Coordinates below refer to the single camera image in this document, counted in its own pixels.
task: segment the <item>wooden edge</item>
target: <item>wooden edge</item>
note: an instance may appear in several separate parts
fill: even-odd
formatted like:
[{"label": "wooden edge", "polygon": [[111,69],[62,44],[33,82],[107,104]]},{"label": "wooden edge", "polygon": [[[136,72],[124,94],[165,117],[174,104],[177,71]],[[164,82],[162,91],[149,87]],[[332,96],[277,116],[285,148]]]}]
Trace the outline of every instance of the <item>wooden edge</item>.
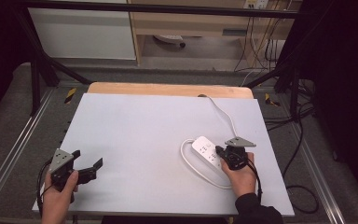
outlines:
[{"label": "wooden edge", "polygon": [[200,94],[205,94],[210,97],[222,98],[254,98],[252,91],[249,88],[244,87],[114,82],[94,82],[89,86],[88,93],[172,96],[198,96]]}]

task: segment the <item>gray carpet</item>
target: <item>gray carpet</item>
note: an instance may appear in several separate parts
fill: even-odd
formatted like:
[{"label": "gray carpet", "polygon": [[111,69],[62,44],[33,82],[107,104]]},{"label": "gray carpet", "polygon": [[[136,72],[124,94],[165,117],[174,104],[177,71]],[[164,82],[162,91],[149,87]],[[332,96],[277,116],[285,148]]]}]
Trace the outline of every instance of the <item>gray carpet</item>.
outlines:
[{"label": "gray carpet", "polygon": [[[98,81],[115,82],[154,82],[174,84],[205,84],[238,86],[243,82],[246,74],[230,73],[204,73],[204,72],[178,72],[178,71],[146,71],[142,69],[77,69],[79,74]],[[15,80],[7,93],[6,98],[0,104],[0,164],[4,161],[8,151],[14,144],[21,129],[29,118],[31,111],[31,94],[29,71],[20,68],[16,72]],[[63,103],[70,87],[59,87],[55,90],[48,108],[37,125],[34,133],[23,150],[13,171],[0,193],[0,217],[25,218],[38,220],[39,216],[31,211],[34,204],[34,192],[36,177],[40,166],[60,146],[64,138],[64,130],[69,127],[68,121],[76,112],[82,92],[87,87],[77,88],[77,92],[71,102]],[[265,117],[283,117],[285,112],[281,106],[266,105],[265,94],[255,93]],[[347,223],[358,223],[358,185],[351,175],[345,163],[335,162],[332,159],[328,141],[317,118],[304,119],[304,133],[307,141],[321,166],[324,176],[337,200]],[[280,168],[289,161],[296,148],[296,139],[290,125],[269,132],[271,143],[276,153]],[[310,179],[307,167],[301,154],[298,154],[290,167],[286,184],[298,184],[306,186],[316,193]],[[313,199],[308,193],[301,190],[292,190],[290,193],[292,202],[304,209],[314,206]],[[80,219],[100,219],[100,217],[79,217]],[[303,214],[296,211],[295,217],[286,217],[286,223],[329,223],[329,219],[321,204],[316,214]]]}]

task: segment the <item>table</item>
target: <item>table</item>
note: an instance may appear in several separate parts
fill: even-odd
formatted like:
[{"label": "table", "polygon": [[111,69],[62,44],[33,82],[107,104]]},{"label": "table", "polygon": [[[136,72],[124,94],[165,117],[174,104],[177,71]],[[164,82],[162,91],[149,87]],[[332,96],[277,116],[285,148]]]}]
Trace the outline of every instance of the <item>table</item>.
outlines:
[{"label": "table", "polygon": [[[216,113],[208,98],[194,97],[199,94],[213,97],[233,118],[239,136],[257,143],[247,149],[255,154],[264,190],[262,204],[293,216],[257,100],[249,89],[130,83],[93,83],[83,95],[61,149],[80,149],[82,156],[75,169],[91,166],[101,157],[104,165],[96,180],[80,186],[69,211],[126,216],[236,215],[233,192],[205,182],[180,157],[181,143],[189,137],[202,133],[214,143],[223,143],[233,134],[227,118]],[[252,128],[238,125],[244,121]],[[190,149],[190,145],[185,147],[185,155],[193,165],[219,184],[227,184],[202,167]]]}]

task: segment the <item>aluminum rail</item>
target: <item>aluminum rail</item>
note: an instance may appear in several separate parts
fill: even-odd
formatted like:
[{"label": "aluminum rail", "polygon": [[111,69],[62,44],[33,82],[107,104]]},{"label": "aluminum rail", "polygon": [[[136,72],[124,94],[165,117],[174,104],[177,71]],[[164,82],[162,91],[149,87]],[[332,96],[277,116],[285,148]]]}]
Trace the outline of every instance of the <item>aluminum rail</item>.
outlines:
[{"label": "aluminum rail", "polygon": [[15,4],[20,7],[94,10],[94,11],[126,11],[126,12],[150,12],[172,14],[196,14],[234,17],[261,17],[281,19],[301,19],[314,16],[307,12],[291,10],[264,10],[247,8],[225,7],[188,7],[188,6],[165,6],[147,4],[120,4],[120,3],[94,3],[94,2],[71,2],[71,1],[35,1],[19,0]]}]

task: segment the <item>sleeve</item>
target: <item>sleeve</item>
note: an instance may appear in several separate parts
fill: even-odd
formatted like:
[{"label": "sleeve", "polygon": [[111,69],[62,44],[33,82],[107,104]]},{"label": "sleeve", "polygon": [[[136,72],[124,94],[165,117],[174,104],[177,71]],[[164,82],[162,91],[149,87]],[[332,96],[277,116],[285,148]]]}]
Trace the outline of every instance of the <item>sleeve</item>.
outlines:
[{"label": "sleeve", "polygon": [[255,193],[240,196],[235,202],[239,216],[234,224],[283,224],[281,213],[274,207],[261,205]]}]

